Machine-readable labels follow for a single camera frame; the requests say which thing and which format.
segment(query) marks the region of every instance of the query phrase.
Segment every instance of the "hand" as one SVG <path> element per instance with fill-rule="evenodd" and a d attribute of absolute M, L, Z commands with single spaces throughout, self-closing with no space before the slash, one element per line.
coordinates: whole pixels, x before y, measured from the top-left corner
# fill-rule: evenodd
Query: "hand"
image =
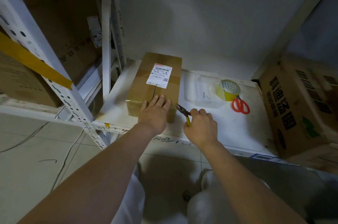
<path fill-rule="evenodd" d="M 164 95 L 158 98 L 154 96 L 147 107 L 147 101 L 141 106 L 141 112 L 137 123 L 148 125 L 154 132 L 154 136 L 161 134 L 167 127 L 167 113 L 170 107 L 170 99 L 164 103 Z"/>
<path fill-rule="evenodd" d="M 192 109 L 190 111 L 192 121 L 190 127 L 184 124 L 184 134 L 200 150 L 210 143 L 217 142 L 217 122 L 215 122 L 210 113 L 204 109 Z"/>

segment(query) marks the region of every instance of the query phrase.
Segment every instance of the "person's left arm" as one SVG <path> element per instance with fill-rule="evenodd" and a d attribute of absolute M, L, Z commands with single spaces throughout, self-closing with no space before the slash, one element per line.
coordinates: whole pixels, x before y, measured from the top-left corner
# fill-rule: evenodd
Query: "person's left arm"
<path fill-rule="evenodd" d="M 18 223 L 110 223 L 137 161 L 166 128 L 170 100 L 144 102 L 138 123 L 70 175 Z"/>

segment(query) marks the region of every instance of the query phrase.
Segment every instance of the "white shipping label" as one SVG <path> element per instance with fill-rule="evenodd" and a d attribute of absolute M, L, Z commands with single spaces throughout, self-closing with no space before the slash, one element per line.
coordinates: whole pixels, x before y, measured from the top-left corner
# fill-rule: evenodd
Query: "white shipping label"
<path fill-rule="evenodd" d="M 102 46 L 102 32 L 99 18 L 96 17 L 87 17 L 87 22 L 89 26 L 90 36 L 96 48 Z"/>
<path fill-rule="evenodd" d="M 171 74 L 171 69 L 172 67 L 170 66 L 155 64 L 146 83 L 166 89 Z"/>

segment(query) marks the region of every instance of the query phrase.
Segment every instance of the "red scissors handle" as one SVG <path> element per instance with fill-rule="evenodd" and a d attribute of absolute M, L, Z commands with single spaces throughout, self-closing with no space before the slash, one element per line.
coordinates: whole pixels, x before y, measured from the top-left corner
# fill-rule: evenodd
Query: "red scissors handle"
<path fill-rule="evenodd" d="M 232 109 L 237 113 L 242 113 L 242 114 L 250 113 L 250 107 L 248 106 L 248 104 L 245 101 L 243 101 L 241 99 L 235 98 L 232 101 L 231 106 L 232 106 Z"/>

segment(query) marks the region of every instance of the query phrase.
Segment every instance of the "yellow tape roll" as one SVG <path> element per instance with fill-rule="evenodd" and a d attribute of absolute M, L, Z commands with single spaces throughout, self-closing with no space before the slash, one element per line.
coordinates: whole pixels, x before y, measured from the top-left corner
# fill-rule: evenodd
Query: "yellow tape roll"
<path fill-rule="evenodd" d="M 65 76 L 55 71 L 48 64 L 42 62 L 31 52 L 26 50 L 23 46 L 12 41 L 1 32 L 0 51 L 13 57 L 15 60 L 19 61 L 21 64 L 27 66 L 28 68 L 31 68 L 33 71 L 37 72 L 46 79 L 49 79 L 57 83 L 58 85 L 64 86 L 65 88 L 72 90 L 73 82 L 71 80 L 67 79 Z"/>
<path fill-rule="evenodd" d="M 221 84 L 222 87 L 219 86 L 216 89 L 216 95 L 221 99 L 225 98 L 226 101 L 233 101 L 241 92 L 239 85 L 234 81 L 222 80 Z"/>

